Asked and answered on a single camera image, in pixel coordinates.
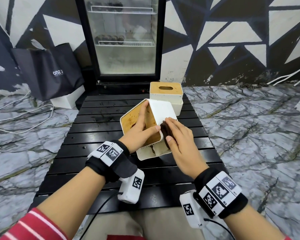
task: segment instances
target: black table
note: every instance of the black table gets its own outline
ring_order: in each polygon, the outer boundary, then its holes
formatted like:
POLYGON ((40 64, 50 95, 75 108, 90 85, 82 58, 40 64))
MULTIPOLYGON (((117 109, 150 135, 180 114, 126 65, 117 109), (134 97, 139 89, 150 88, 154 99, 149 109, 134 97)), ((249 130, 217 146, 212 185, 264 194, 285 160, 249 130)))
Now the black table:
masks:
MULTIPOLYGON (((87 156, 104 141, 123 136, 120 117, 145 98, 149 98, 149 94, 88 96, 36 193, 30 209, 38 206, 79 173, 84 168, 87 156)), ((185 94, 183 102, 178 120, 193 131, 195 143, 208 165, 227 172, 216 150, 206 147, 208 135, 185 94)), ((193 179, 180 171, 171 153, 144 161, 139 161, 134 153, 131 160, 145 174, 139 201, 137 204, 126 204, 114 197, 100 212, 180 206, 180 194, 195 188, 193 179)), ((106 184, 88 213, 96 213, 104 201, 119 190, 120 184, 120 181, 106 184)))

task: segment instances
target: hand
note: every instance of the hand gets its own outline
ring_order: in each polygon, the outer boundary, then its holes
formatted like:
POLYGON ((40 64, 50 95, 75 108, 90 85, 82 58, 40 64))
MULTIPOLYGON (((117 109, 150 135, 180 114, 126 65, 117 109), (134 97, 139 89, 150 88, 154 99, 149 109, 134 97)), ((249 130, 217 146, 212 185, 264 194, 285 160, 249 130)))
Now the hand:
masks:
POLYGON ((133 153, 136 150, 140 149, 150 136, 154 135, 161 129, 160 125, 155 125, 144 130, 146 126, 145 113, 148 105, 148 100, 141 105, 139 117, 136 124, 123 137, 119 139, 119 141, 121 141, 129 149, 130 153, 133 153))
POLYGON ((166 137, 176 164, 184 174, 195 179, 209 166, 195 145, 192 130, 175 119, 166 118, 165 121, 176 138, 175 141, 171 136, 166 137))

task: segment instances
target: glass door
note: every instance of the glass door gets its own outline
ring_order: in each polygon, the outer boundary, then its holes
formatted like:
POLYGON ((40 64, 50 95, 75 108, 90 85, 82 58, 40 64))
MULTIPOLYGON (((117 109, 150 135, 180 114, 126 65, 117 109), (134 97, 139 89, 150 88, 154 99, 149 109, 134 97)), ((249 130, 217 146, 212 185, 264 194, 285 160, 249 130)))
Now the glass door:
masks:
POLYGON ((159 0, 84 2, 100 74, 155 74, 159 0))

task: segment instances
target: brown cloth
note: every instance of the brown cloth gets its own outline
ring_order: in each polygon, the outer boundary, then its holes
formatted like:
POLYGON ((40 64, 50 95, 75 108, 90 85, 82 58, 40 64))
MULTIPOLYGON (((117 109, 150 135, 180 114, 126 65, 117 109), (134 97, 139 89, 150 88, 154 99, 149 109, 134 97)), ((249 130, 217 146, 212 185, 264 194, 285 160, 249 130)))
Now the brown cloth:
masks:
POLYGON ((173 136, 172 131, 166 121, 162 121, 162 124, 160 125, 160 127, 161 127, 161 132, 163 134, 164 143, 166 144, 167 148, 170 149, 166 137, 171 136, 174 140, 175 140, 175 137, 173 136))

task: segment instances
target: oval slot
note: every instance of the oval slot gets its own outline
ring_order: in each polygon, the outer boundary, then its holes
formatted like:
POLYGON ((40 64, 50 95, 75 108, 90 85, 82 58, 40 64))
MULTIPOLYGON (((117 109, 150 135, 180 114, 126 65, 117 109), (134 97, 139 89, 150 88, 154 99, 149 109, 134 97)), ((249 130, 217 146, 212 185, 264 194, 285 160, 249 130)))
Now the oval slot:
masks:
POLYGON ((160 86, 159 89, 161 89, 161 90, 173 90, 173 87, 160 86))

